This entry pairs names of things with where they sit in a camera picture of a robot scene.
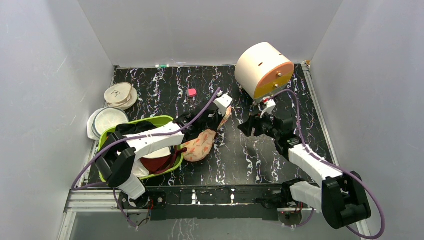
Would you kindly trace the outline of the floral mesh laundry bag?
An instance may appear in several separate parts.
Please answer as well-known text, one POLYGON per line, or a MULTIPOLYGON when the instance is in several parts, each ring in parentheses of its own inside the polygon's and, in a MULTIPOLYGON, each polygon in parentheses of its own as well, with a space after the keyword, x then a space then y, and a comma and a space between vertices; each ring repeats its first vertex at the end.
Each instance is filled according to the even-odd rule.
POLYGON ((231 113, 232 107, 229 106, 226 109, 225 116, 223 117, 223 120, 219 124, 217 130, 207 129, 201 132, 196 139, 184 143, 182 147, 186 148, 186 152, 182 154, 183 159, 192 163, 205 159, 214 146, 214 140, 218 134, 218 130, 220 130, 229 120, 231 113))

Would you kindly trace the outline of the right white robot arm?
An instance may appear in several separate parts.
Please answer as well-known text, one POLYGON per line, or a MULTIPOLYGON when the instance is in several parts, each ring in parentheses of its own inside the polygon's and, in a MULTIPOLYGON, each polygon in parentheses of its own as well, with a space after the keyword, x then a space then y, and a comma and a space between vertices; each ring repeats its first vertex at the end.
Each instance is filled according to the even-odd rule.
POLYGON ((286 206, 305 203, 321 212, 336 230, 371 217, 365 188, 355 180, 359 175, 353 171, 342 173, 330 167, 326 160, 315 159, 313 151, 295 135, 293 117, 278 119, 268 113, 256 113, 238 129, 246 137, 266 135, 274 139, 277 152, 315 182, 312 185, 296 178, 283 183, 281 199, 286 206))

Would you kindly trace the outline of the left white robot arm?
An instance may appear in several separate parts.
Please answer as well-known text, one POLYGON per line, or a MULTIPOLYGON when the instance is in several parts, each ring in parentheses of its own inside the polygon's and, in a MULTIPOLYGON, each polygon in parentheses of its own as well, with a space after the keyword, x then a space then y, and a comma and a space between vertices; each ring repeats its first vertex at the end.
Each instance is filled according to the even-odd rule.
POLYGON ((153 152, 192 141, 205 130, 216 131, 226 113, 226 110, 203 109, 197 114, 185 113, 155 129, 117 136, 91 162, 96 164, 110 188, 118 188, 130 197, 135 207, 144 208, 150 198, 141 180, 132 173, 134 163, 153 152))

